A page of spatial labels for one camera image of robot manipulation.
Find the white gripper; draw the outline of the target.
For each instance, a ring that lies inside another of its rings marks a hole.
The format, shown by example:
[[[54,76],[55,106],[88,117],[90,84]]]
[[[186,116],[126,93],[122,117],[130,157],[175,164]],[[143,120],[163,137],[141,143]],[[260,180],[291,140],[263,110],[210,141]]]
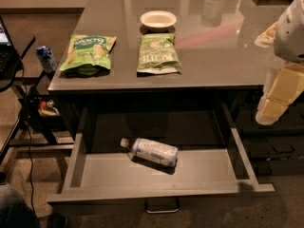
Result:
[[[274,45],[275,55],[290,61],[268,72],[257,106],[256,121],[271,125],[304,91],[304,65],[292,63],[304,62],[304,0],[294,0],[277,23],[258,35],[255,45],[261,48]]]

